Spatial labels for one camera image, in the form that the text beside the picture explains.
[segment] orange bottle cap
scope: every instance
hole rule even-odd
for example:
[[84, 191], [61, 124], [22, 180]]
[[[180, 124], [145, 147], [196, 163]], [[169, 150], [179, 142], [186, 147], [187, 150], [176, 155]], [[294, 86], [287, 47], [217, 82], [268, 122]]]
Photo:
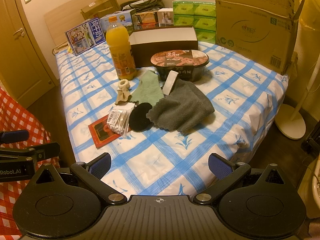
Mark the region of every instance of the orange bottle cap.
[[115, 22], [117, 20], [117, 17], [116, 16], [111, 16], [109, 17], [109, 22]]

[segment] wooden floor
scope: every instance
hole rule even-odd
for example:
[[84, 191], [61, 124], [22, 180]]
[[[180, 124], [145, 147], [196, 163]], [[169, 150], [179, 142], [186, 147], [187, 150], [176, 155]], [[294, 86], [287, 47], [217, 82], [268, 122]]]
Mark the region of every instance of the wooden floor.
[[[74, 163], [60, 87], [51, 89], [32, 104], [28, 111], [38, 118], [45, 129], [51, 133], [51, 139], [60, 144], [61, 165], [68, 167]], [[310, 116], [304, 115], [304, 118], [307, 126], [305, 136], [307, 136], [316, 122]], [[301, 165], [302, 161], [308, 156], [300, 148], [303, 139], [298, 141], [288, 139], [273, 124], [249, 164], [253, 168], [265, 168], [269, 163], [277, 163], [296, 187], [306, 169]]]

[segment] bed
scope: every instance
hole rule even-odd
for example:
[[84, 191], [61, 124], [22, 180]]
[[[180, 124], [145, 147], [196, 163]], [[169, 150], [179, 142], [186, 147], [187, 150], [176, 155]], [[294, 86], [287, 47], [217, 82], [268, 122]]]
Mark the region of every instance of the bed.
[[[103, 152], [112, 158], [102, 181], [126, 195], [195, 195], [214, 175], [208, 157], [218, 153], [249, 162], [268, 132], [288, 86], [286, 75], [273, 72], [223, 47], [199, 42], [210, 62], [195, 85], [215, 112], [187, 134], [152, 127], [96, 149], [88, 125], [105, 116], [117, 96], [116, 71], [106, 43], [78, 57], [56, 54], [70, 141], [77, 161], [89, 162]], [[141, 68], [130, 81], [153, 67]]]

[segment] orange juice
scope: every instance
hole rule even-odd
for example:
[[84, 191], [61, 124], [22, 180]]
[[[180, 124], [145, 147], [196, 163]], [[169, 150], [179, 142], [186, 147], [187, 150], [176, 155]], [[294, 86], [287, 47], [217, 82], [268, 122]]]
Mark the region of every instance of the orange juice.
[[131, 52], [128, 31], [117, 22], [116, 16], [110, 17], [109, 22], [106, 40], [118, 78], [132, 80], [137, 75], [137, 70]]

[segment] instant rice meal container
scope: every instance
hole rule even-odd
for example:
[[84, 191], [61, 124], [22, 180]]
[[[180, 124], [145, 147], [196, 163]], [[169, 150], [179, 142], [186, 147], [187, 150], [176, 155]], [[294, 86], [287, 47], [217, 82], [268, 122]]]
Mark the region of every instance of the instant rice meal container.
[[171, 70], [178, 72], [178, 77], [186, 81], [199, 80], [204, 67], [209, 63], [209, 57], [199, 50], [169, 50], [154, 54], [152, 65], [157, 69], [160, 79], [165, 81]]

